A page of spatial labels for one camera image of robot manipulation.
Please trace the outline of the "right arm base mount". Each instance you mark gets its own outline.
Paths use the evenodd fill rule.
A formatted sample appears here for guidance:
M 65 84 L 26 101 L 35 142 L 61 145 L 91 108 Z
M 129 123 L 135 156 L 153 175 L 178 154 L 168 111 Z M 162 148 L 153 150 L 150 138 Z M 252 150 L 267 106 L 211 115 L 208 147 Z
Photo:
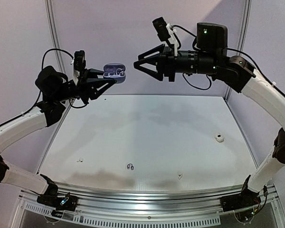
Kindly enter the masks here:
M 243 209 L 258 205 L 261 202 L 259 193 L 243 190 L 240 193 L 219 198 L 224 212 Z

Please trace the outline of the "blue-grey earbud charging case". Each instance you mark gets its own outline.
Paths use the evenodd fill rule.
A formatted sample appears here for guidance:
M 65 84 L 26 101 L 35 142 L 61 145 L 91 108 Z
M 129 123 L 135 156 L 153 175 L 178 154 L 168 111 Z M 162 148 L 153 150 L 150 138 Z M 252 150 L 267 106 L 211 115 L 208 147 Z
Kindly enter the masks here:
M 109 63 L 103 67 L 103 77 L 109 79 L 115 79 L 118 84 L 121 84 L 126 79 L 126 67 L 121 63 Z

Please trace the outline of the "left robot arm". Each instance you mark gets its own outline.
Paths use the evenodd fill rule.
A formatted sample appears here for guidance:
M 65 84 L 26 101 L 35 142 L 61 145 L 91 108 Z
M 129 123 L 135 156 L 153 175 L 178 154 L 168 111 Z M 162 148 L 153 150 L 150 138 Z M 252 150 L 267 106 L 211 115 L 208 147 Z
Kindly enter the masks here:
M 116 84 L 115 79 L 102 75 L 102 71 L 83 68 L 79 72 L 79 78 L 73 81 L 68 80 L 65 74 L 56 71 L 52 66 L 40 71 L 35 84 L 42 93 L 42 101 L 34 104 L 29 111 L 0 125 L 0 183 L 42 195 L 50 206 L 57 206 L 61 202 L 58 187 L 49 177 L 19 168 L 5 161 L 1 154 L 29 134 L 59 122 L 66 109 L 63 102 L 80 99 L 87 105 L 90 100 L 96 100 Z

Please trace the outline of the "dark round earbud pair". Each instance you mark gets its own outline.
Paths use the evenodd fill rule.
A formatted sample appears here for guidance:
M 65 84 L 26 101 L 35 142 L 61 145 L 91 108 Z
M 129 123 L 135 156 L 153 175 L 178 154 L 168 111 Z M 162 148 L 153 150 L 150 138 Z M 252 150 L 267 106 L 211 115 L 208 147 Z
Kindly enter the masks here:
M 118 68 L 115 73 L 113 74 L 115 77 L 124 77 L 125 76 L 125 71 L 121 68 Z

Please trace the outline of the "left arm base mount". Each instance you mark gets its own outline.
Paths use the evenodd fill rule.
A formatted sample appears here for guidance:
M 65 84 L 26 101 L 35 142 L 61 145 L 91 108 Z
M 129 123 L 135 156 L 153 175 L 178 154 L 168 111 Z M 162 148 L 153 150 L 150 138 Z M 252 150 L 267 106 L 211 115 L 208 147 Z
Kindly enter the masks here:
M 60 194 L 57 192 L 57 189 L 52 189 L 46 190 L 44 194 L 39 195 L 37 203 L 53 207 L 56 210 L 75 211 L 78 200 L 79 198 L 75 195 L 71 195 L 70 192 Z

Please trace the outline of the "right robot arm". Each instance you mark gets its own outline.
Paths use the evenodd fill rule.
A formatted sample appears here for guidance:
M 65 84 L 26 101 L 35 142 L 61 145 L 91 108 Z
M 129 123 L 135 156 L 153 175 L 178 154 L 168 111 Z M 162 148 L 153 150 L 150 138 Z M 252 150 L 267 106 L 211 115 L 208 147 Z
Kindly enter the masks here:
M 274 146 L 258 169 L 247 177 L 241 193 L 236 197 L 240 207 L 251 203 L 273 176 L 285 166 L 285 94 L 260 71 L 247 54 L 237 51 L 228 57 L 228 29 L 226 26 L 200 22 L 192 50 L 183 51 L 175 36 L 175 26 L 163 18 L 153 21 L 161 45 L 138 56 L 133 66 L 151 77 L 170 82 L 176 73 L 204 74 L 212 80 L 226 83 L 237 93 L 256 102 L 280 125 Z

